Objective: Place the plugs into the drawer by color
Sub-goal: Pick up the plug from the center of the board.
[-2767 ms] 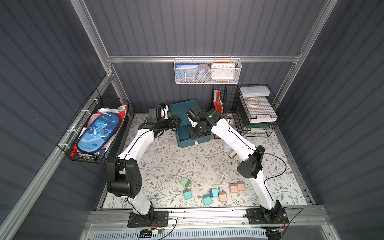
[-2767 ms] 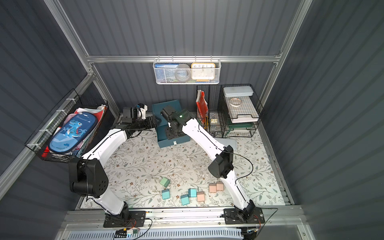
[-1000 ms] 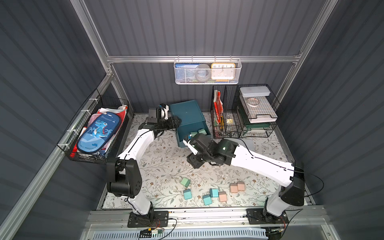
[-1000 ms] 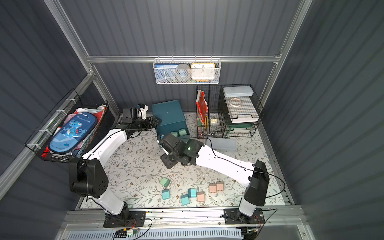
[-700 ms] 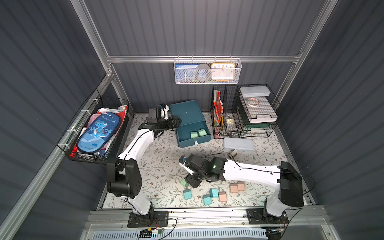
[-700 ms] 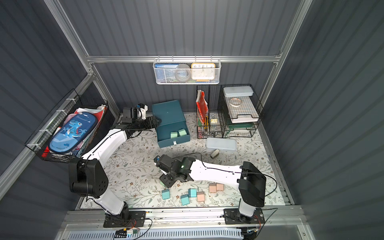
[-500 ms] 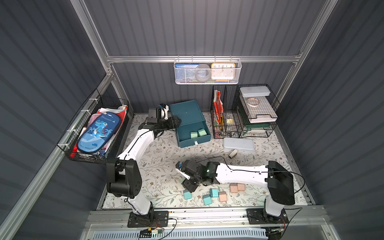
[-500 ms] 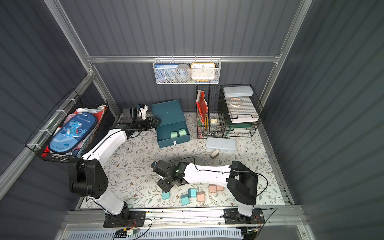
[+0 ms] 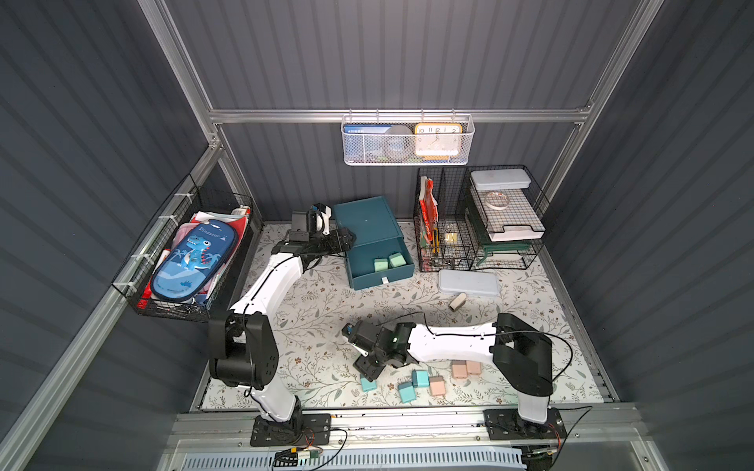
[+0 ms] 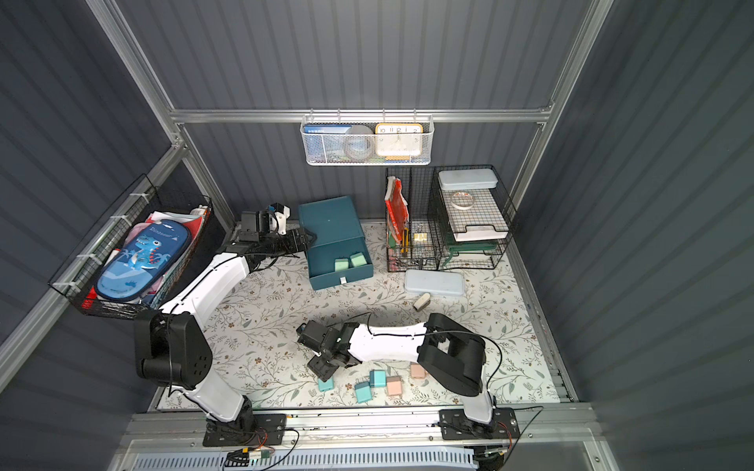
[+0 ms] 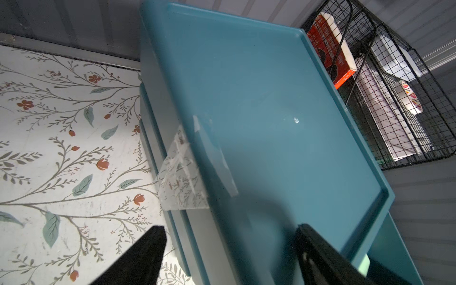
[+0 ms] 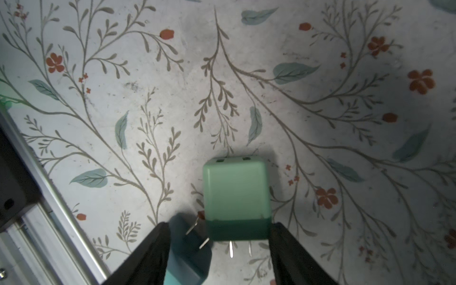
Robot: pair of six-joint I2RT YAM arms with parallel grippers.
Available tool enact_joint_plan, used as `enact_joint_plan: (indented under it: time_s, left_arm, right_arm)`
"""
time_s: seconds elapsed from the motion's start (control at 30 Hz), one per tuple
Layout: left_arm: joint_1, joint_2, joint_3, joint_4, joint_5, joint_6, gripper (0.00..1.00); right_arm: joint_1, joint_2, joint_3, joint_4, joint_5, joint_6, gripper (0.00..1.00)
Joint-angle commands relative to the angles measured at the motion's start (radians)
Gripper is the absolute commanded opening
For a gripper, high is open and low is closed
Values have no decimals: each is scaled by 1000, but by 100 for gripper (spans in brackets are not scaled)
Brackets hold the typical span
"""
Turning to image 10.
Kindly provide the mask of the teal drawer cabinet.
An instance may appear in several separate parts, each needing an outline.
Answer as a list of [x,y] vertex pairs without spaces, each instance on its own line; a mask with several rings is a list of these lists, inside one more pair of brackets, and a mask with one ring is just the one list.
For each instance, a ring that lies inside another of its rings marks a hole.
[[365,234],[351,196],[302,204],[298,217],[300,225],[315,235],[308,256],[346,258],[365,252]]

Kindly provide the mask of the light green plug one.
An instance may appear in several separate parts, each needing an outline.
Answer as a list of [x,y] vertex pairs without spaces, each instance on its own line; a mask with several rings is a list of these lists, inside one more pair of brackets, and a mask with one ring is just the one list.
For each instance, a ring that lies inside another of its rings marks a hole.
[[350,261],[347,258],[337,258],[334,261],[334,270],[336,272],[345,271],[350,268]]

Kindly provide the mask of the light green plug two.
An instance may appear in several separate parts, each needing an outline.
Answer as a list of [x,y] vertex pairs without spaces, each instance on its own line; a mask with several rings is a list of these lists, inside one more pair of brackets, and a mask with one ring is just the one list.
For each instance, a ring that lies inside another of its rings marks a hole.
[[351,266],[361,267],[368,264],[368,261],[362,252],[357,252],[350,256]]

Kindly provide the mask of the teal plug one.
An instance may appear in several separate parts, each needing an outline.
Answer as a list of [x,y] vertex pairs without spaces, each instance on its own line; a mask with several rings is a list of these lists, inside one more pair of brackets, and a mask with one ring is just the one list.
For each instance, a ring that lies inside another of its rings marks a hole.
[[330,378],[328,380],[318,380],[317,381],[318,390],[321,393],[330,392],[335,389],[334,379]]

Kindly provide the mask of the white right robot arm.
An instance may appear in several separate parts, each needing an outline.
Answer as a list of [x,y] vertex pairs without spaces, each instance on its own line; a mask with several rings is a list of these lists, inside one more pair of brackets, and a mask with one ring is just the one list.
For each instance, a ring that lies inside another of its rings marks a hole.
[[341,328],[308,321],[296,329],[298,343],[315,353],[307,368],[326,382],[340,368],[365,362],[402,361],[421,366],[441,386],[463,398],[472,423],[493,422],[493,398],[483,381],[486,339],[448,316],[404,327],[373,327],[348,322]]

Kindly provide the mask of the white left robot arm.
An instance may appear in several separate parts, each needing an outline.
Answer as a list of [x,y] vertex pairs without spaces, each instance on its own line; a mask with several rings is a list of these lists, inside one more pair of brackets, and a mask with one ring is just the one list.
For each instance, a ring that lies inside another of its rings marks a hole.
[[137,376],[198,405],[217,429],[256,428],[251,401],[213,368],[213,351],[204,324],[239,282],[262,270],[262,262],[307,251],[316,235],[303,227],[258,241],[230,241],[180,294],[134,319]]

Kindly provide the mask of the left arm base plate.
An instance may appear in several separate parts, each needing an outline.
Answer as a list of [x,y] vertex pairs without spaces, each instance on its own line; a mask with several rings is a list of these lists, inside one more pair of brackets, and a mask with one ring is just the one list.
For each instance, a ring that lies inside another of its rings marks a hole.
[[233,422],[208,419],[204,447],[258,447],[281,445],[288,417],[285,414],[241,415]]

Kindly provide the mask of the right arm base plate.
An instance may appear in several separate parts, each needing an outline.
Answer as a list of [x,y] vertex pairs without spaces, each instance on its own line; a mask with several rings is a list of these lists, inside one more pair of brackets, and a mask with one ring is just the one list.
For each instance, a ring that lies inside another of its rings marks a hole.
[[442,409],[437,426],[445,441],[499,440],[511,442],[520,437],[520,422],[509,407],[494,408],[489,423],[469,419],[462,409]]

